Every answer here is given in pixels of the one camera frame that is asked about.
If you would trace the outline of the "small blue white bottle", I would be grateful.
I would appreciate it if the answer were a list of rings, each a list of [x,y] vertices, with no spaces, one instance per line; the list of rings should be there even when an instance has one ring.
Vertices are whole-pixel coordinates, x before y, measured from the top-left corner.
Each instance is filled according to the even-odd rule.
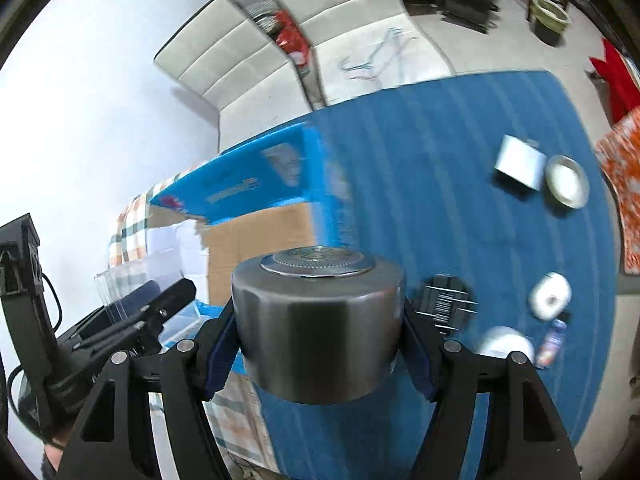
[[[538,370],[546,370],[554,362],[564,346],[567,327],[568,321],[564,314],[552,321],[536,353],[535,366]]]

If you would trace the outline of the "clear acrylic box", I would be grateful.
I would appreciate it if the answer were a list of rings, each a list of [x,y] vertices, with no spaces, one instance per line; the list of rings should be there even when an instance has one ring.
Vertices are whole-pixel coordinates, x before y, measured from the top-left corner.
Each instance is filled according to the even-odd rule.
[[[169,348],[194,336],[205,321],[200,307],[208,303],[208,251],[168,248],[108,269],[94,278],[111,322],[130,318],[180,278],[196,288],[195,299],[164,323],[160,344]]]

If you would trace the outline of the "white earbud case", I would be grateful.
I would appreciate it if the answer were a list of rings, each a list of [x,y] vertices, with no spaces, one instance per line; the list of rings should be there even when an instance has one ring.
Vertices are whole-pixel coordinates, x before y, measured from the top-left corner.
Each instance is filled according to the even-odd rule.
[[[572,289],[566,277],[556,272],[547,273],[529,294],[529,307],[541,321],[556,318],[570,303]]]

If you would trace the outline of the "black round patterned tin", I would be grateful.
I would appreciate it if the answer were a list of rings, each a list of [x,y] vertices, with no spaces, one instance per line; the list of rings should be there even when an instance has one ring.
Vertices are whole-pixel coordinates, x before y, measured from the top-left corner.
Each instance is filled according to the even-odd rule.
[[[436,274],[421,284],[416,312],[430,318],[439,333],[451,336],[477,315],[477,301],[472,288],[458,276]]]

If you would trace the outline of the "silver metal canister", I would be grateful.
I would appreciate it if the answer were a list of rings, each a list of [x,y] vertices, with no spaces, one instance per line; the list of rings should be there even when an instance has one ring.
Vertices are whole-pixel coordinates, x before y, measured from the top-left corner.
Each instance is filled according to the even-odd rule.
[[[231,296],[247,375],[295,403],[366,396],[394,370],[405,284],[399,264],[344,247],[240,263]]]

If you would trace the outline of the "small silver tin dish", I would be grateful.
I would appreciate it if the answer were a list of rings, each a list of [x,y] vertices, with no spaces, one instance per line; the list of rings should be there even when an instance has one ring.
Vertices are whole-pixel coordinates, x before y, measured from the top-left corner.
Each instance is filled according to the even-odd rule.
[[[552,156],[544,168],[544,182],[555,203],[577,210],[588,202],[590,184],[582,166],[564,155]]]

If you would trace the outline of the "grey Pisen charger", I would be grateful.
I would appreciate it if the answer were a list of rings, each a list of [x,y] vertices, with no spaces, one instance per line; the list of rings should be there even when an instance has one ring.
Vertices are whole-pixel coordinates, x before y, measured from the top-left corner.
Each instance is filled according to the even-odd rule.
[[[503,181],[539,191],[544,180],[547,159],[548,157],[532,144],[506,134],[502,138],[494,169]]]

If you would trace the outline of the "blue striped tablecloth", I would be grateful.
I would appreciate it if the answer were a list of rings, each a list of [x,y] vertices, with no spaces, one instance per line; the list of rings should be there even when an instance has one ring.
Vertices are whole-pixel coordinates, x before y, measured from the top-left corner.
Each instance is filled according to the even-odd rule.
[[[266,139],[303,128],[317,140],[306,164],[325,166],[334,180],[340,243],[398,262],[412,292],[435,274],[462,278],[478,303],[462,330],[466,344],[500,325],[541,341],[547,326],[533,316],[529,293],[546,273],[567,278],[567,338],[541,378],[578,441],[608,359],[616,263],[600,168],[559,79],[511,70],[412,84],[317,110]],[[586,206],[561,214],[541,192],[499,184],[505,136],[576,160],[590,184]]]

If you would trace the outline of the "blue cardboard box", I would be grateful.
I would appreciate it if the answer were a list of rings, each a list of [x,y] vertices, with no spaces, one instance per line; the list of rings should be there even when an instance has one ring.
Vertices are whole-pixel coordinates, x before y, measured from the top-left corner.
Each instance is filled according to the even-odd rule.
[[[194,219],[208,251],[207,299],[221,308],[231,273],[278,249],[356,243],[352,193],[310,122],[235,145],[156,193],[152,206]]]

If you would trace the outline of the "orange white floral cushion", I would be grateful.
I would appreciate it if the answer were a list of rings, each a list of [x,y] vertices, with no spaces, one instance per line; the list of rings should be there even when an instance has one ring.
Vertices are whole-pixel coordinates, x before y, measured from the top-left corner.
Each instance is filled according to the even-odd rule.
[[[622,228],[623,271],[639,274],[639,107],[596,145],[596,155],[616,200]]]

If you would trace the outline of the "left white quilted chair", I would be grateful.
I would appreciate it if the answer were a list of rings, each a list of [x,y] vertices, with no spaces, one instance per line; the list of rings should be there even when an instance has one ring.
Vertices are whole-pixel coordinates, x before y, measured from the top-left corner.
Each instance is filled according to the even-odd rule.
[[[218,150],[312,111],[295,64],[233,0],[209,0],[154,56],[218,113]]]

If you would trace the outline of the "white quilted chair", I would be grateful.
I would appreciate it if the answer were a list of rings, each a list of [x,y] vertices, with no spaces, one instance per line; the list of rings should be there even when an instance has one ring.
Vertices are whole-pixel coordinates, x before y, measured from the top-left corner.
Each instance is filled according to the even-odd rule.
[[[209,0],[154,56],[218,113],[218,150],[312,111],[295,64],[233,0]]]
[[[328,105],[345,102],[405,84],[442,79],[454,74],[438,45],[413,21],[401,0],[277,0],[311,46],[322,98]],[[390,76],[384,87],[351,80],[337,68],[346,56],[361,62],[382,41],[386,30],[399,27],[414,40],[404,53],[406,79]]]

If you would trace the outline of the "red bag between chairs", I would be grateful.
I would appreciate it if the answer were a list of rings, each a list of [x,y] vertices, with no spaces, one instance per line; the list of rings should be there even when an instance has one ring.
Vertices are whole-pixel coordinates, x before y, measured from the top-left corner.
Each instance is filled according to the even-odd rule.
[[[306,70],[309,65],[308,42],[285,10],[277,12],[276,20],[281,25],[276,37],[277,45],[292,58],[299,70]]]

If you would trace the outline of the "green waste bin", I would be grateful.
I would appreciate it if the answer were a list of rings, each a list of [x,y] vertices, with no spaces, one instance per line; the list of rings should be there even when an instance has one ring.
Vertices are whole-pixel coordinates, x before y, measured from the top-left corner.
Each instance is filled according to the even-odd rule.
[[[557,47],[572,22],[568,13],[552,0],[530,0],[529,11],[535,36],[544,44]]]

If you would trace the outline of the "right white quilted chair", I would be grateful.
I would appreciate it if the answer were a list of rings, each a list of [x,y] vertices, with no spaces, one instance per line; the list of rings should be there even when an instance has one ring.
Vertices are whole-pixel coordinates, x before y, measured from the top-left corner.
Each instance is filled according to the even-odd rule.
[[[401,0],[277,0],[311,46],[322,98],[328,105],[345,102],[405,84],[442,79],[454,74],[438,45],[413,21]],[[346,56],[361,62],[382,41],[386,30],[399,27],[414,40],[404,53],[406,79],[390,76],[384,87],[351,80],[337,68]]]

